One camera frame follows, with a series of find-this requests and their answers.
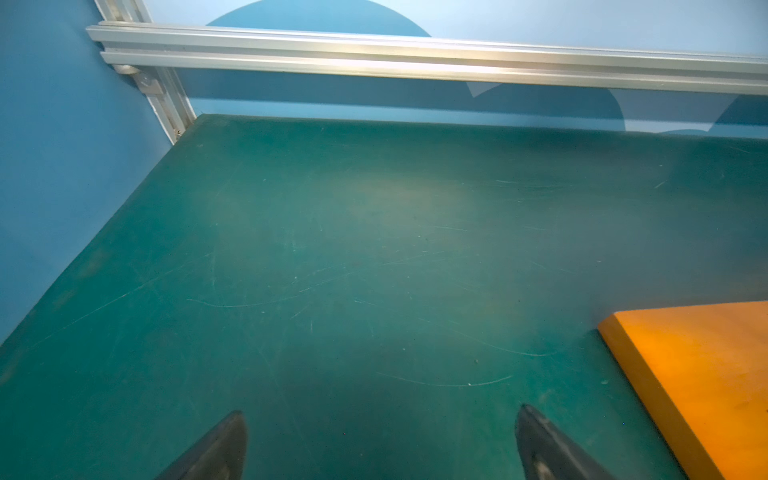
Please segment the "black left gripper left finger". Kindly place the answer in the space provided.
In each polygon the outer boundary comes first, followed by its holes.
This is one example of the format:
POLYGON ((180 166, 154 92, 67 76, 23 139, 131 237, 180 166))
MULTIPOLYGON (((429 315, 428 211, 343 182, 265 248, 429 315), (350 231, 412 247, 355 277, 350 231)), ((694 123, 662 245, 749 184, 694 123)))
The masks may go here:
POLYGON ((232 411, 166 467, 156 479, 239 480, 244 472, 247 444, 245 416, 241 411, 232 411))

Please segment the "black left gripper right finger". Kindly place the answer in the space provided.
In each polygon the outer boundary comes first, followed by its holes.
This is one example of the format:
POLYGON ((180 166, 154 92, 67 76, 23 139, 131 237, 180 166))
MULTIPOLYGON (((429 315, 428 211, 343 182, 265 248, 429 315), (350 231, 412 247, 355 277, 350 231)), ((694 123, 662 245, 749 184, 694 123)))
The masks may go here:
POLYGON ((518 410, 515 438, 527 480, 615 479, 549 418, 529 404, 523 404, 518 410))

